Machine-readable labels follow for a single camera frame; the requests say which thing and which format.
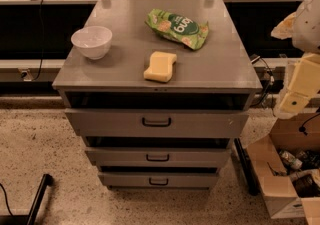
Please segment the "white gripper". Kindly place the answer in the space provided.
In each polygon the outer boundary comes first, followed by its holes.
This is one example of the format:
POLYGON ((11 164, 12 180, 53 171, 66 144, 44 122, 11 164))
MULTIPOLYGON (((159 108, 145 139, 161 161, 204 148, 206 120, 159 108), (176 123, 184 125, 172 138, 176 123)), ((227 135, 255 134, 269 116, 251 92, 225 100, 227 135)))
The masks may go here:
POLYGON ((284 88, 280 91, 278 108, 281 112, 297 114, 320 91, 320 55, 304 53, 286 68, 284 88))

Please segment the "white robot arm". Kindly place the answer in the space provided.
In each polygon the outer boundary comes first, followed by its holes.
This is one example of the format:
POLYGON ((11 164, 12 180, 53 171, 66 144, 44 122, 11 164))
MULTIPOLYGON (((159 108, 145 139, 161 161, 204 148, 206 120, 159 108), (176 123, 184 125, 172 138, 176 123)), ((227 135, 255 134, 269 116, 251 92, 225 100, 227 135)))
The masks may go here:
POLYGON ((300 113, 320 90, 320 0, 304 0, 293 22, 293 46, 304 52, 277 103, 283 117, 300 113))

